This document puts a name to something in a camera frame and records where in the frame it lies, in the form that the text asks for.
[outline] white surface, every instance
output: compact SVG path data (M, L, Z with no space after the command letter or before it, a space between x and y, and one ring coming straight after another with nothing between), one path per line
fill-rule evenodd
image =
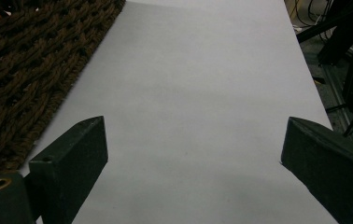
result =
M31 156L105 116L110 161L74 223L335 223L279 163L289 116L331 126L283 1L139 2Z

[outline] gray floor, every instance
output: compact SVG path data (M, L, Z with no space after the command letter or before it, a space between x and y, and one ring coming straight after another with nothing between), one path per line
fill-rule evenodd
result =
M299 17L305 23L314 24L314 22L312 22L307 16L308 2L309 2L308 0L303 2L302 6L299 9ZM313 3L312 12L319 15L322 13L323 8L325 7L325 4L327 1L321 1L321 2L317 1L317 2L315 1ZM300 27L304 26L297 18L292 19L291 22L294 25L298 25ZM301 44L302 52L304 54L304 57L306 58L307 65L308 65L308 68L310 69L312 76L325 79L325 83L316 82L316 86L318 88L318 93L321 97L324 107L329 108L329 107L338 105L339 103L335 99L335 94L334 94L334 91L332 90L331 82L326 78L327 77L326 71L332 70L333 77L337 81L339 81L339 83L343 84L344 80L346 79L346 73L347 73L349 63L345 60L341 60L335 66L320 66L318 64L317 54L319 53L319 51L322 49L323 46L324 46L324 42L319 38L319 36L311 38ZM346 130L346 126L343 124L342 110L329 113L328 117L331 121L333 129L336 132L343 133Z

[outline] woven texture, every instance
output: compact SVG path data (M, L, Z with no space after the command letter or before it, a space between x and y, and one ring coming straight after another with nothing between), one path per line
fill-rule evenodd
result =
M24 163L124 3L0 0L0 174Z

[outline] black stand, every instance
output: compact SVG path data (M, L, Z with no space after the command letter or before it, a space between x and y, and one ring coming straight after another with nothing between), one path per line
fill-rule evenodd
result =
M333 15L324 22L297 35L299 43L302 43L337 26L332 37L318 54L318 60L322 64L336 64L353 45L353 1L336 3L337 1L332 7L338 7L339 13L332 13ZM353 113L353 55L343 87L343 97L348 109Z

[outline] brown woven mat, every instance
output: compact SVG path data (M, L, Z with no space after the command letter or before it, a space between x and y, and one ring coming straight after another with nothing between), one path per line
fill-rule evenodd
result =
M0 174L24 162L124 3L0 0Z

